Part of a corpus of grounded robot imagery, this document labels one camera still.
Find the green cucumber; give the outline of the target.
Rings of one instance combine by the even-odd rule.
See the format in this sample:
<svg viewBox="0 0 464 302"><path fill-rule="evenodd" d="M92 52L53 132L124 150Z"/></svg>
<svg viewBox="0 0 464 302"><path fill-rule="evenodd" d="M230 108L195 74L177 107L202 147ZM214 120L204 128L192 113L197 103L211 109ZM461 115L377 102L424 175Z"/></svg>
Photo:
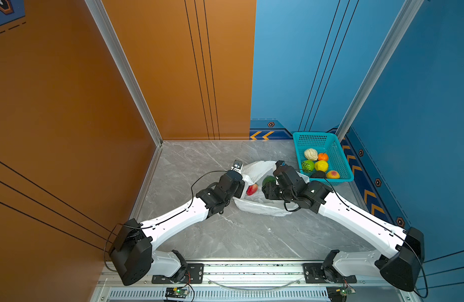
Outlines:
<svg viewBox="0 0 464 302"><path fill-rule="evenodd" d="M267 184L276 185L277 184L276 178L274 176L266 176L262 181L262 186L264 187Z"/></svg>

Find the white plastic bag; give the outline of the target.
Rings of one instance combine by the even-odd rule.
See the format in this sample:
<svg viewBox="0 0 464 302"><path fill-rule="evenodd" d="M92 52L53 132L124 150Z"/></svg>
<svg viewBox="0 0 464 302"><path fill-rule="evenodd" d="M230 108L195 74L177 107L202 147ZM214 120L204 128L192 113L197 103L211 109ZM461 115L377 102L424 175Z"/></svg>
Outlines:
<svg viewBox="0 0 464 302"><path fill-rule="evenodd" d="M268 176L273 176L273 171L276 170L275 163L275 161L257 161L242 168L244 192L239 198L233 199L241 211L277 217L292 214L284 208L283 200L267 200L262 192L262 182ZM247 189L254 184L258 185L257 192L251 196L247 195Z"/></svg>

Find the green apple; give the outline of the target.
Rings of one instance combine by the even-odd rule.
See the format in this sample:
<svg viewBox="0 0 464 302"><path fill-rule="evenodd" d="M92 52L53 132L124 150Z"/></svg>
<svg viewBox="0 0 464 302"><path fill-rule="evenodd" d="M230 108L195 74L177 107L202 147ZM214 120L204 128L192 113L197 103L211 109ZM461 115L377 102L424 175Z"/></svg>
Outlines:
<svg viewBox="0 0 464 302"><path fill-rule="evenodd" d="M302 171L305 174L313 173L315 170L315 162L311 160L306 160L301 163Z"/></svg>

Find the dark avocado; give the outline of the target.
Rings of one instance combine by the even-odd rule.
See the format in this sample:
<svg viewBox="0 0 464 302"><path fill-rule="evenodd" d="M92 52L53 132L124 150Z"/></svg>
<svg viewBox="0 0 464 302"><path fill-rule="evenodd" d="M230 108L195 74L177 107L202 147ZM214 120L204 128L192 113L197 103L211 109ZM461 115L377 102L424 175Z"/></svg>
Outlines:
<svg viewBox="0 0 464 302"><path fill-rule="evenodd" d="M312 175L311 178L314 179L324 179L326 178L326 173L324 171L315 171Z"/></svg>

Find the yellow fruit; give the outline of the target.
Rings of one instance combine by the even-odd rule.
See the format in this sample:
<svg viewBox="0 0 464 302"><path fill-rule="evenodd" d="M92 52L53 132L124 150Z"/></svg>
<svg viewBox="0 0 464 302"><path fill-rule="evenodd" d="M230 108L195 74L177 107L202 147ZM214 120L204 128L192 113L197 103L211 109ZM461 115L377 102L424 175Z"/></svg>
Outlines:
<svg viewBox="0 0 464 302"><path fill-rule="evenodd" d="M314 165L316 171L327 172L329 169L329 164L327 161L317 161Z"/></svg>

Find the beige round fruit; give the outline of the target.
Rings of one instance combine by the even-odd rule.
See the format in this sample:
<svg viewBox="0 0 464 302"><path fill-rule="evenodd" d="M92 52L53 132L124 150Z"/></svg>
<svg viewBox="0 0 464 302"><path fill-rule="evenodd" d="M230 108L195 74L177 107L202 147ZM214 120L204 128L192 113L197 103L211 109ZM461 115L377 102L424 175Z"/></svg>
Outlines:
<svg viewBox="0 0 464 302"><path fill-rule="evenodd" d="M309 148L304 151L304 157L309 161L317 161L319 158L319 154L316 149Z"/></svg>

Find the red yellow peach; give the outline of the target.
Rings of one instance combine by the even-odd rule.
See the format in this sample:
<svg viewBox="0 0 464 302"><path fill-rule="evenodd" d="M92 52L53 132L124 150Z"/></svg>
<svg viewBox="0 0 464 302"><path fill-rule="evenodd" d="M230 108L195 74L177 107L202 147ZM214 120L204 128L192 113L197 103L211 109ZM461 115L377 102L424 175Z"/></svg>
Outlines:
<svg viewBox="0 0 464 302"><path fill-rule="evenodd" d="M341 178L339 172L337 172L337 171L329 171L329 172L326 174L326 177L327 177L328 179L340 179L340 178Z"/></svg>

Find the orange tangerine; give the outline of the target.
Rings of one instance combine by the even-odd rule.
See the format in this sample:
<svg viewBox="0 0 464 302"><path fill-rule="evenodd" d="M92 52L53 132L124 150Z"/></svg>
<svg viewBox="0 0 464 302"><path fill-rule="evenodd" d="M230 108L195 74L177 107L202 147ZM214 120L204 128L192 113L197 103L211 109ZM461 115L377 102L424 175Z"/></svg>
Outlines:
<svg viewBox="0 0 464 302"><path fill-rule="evenodd" d="M329 160L329 156L327 155L327 153L319 153L318 160L327 162Z"/></svg>

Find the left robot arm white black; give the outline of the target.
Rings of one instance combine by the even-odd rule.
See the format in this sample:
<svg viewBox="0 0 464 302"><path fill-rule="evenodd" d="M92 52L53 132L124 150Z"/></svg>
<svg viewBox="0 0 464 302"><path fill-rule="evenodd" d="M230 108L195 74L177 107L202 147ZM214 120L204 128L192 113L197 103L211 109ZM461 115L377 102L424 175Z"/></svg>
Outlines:
<svg viewBox="0 0 464 302"><path fill-rule="evenodd" d="M132 218L119 224L116 238L104 252L122 284L131 286L148 274L164 276L173 283L187 281L188 264L181 253L157 249L186 228L222 213L234 197L242 195L244 185L241 173L230 170L175 210L152 220L138 222Z"/></svg>

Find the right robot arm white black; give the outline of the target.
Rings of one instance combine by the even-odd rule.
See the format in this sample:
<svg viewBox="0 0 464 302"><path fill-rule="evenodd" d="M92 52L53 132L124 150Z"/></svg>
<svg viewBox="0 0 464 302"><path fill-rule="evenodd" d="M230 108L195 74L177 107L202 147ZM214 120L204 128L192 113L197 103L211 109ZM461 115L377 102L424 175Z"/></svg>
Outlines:
<svg viewBox="0 0 464 302"><path fill-rule="evenodd" d="M424 234L420 230L405 230L383 221L346 201L328 180L305 182L283 162L263 181L262 192L268 200L295 203L296 210L310 210L336 221L374 247L366 252L332 250L320 269L326 282L346 283L361 275L383 278L403 291L415 291L424 272Z"/></svg>

